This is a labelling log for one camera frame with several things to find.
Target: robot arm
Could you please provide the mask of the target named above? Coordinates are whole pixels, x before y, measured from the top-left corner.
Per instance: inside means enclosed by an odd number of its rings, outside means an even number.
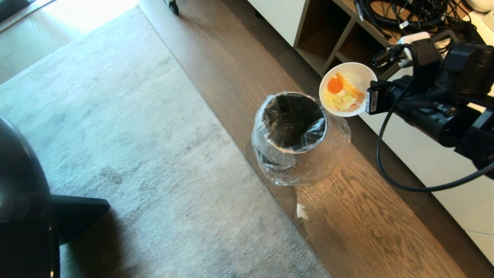
[[[443,60],[432,39],[421,38],[420,33],[410,36],[416,40],[403,37],[400,41],[404,44],[390,46],[372,59],[374,66],[393,62],[413,66],[413,75],[392,82],[372,81],[367,113],[396,113],[441,145],[454,147],[455,152],[472,160],[479,172],[494,179],[494,99],[487,95],[494,81],[494,48],[451,42]],[[485,111],[481,113],[468,103]],[[379,151],[377,160],[381,174],[391,182],[380,165]]]

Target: chair base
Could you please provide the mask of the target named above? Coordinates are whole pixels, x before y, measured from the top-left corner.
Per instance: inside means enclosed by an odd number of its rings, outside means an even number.
[[[59,245],[78,237],[110,209],[110,204],[104,199],[51,195],[51,201]]]

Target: black chair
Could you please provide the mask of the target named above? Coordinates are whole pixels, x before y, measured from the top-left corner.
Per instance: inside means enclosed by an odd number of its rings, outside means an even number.
[[[109,208],[103,199],[51,195],[31,146],[0,117],[0,277],[59,277],[59,245]]]

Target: white label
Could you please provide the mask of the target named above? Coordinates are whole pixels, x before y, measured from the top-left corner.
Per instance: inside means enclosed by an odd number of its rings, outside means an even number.
[[[405,20],[402,24],[400,24],[400,29],[403,29],[409,25],[408,20]]]
[[[366,112],[375,112],[377,109],[377,91],[367,91]]]

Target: paper scrap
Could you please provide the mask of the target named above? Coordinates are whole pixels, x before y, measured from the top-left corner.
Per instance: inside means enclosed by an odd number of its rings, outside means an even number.
[[[305,213],[305,207],[301,204],[297,204],[297,217],[309,220],[307,213]]]

